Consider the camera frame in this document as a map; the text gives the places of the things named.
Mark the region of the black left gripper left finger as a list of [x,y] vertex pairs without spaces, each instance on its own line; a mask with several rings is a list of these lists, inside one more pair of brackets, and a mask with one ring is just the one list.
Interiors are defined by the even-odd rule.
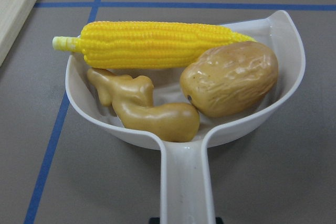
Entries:
[[159,217],[151,217],[149,219],[149,224],[160,224],[160,218]]

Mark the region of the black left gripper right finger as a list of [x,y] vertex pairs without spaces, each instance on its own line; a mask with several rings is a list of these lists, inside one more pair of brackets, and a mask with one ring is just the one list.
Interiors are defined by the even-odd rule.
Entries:
[[216,224],[224,224],[221,217],[215,217]]

